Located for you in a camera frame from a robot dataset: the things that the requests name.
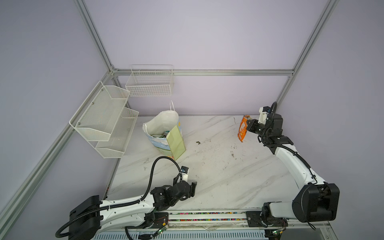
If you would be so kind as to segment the orange snack box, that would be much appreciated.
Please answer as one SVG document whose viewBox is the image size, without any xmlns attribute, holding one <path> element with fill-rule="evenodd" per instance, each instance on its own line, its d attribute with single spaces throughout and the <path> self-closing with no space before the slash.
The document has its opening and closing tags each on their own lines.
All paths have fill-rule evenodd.
<svg viewBox="0 0 384 240">
<path fill-rule="evenodd" d="M 247 134 L 247 127 L 248 127 L 248 124 L 247 124 L 247 121 L 248 120 L 251 120 L 251 116 L 250 115 L 244 115 L 241 122 L 240 122 L 240 126 L 239 126 L 239 130 L 238 130 L 238 139 L 243 142 L 244 141 L 244 138 Z"/>
</svg>

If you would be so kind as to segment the white green paper bag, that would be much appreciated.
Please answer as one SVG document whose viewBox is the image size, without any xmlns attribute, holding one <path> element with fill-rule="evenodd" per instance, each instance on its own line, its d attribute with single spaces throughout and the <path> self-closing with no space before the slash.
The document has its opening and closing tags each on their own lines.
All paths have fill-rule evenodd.
<svg viewBox="0 0 384 240">
<path fill-rule="evenodd" d="M 152 145 L 164 156 L 177 160 L 186 151 L 180 116 L 173 102 L 170 102 L 169 110 L 160 112 L 144 123 L 143 131 Z"/>
</svg>

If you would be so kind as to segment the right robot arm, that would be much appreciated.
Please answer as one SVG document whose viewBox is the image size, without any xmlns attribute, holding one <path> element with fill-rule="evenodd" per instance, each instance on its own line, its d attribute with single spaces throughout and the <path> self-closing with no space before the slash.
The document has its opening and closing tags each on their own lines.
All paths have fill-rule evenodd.
<svg viewBox="0 0 384 240">
<path fill-rule="evenodd" d="M 294 219 L 302 223 L 333 221 L 337 216 L 340 189 L 327 183 L 299 154 L 293 141 L 283 135 L 281 115 L 268 113 L 265 121 L 246 121 L 247 131 L 258 135 L 267 147 L 289 170 L 298 187 L 290 202 L 267 202 L 261 218 L 265 224 L 272 219 Z"/>
</svg>

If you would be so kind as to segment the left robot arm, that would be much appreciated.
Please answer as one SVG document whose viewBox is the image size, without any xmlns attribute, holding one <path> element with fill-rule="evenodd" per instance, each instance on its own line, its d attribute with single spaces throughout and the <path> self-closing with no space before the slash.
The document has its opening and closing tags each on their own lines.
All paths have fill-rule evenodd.
<svg viewBox="0 0 384 240">
<path fill-rule="evenodd" d="M 90 240 L 107 230 L 130 227 L 144 229 L 155 221 L 155 212 L 173 207 L 177 202 L 195 196 L 197 182 L 180 181 L 173 186 L 156 187 L 141 200 L 140 197 L 115 201 L 101 201 L 91 196 L 70 212 L 70 221 L 64 228 L 67 233 L 56 236 L 69 240 Z"/>
</svg>

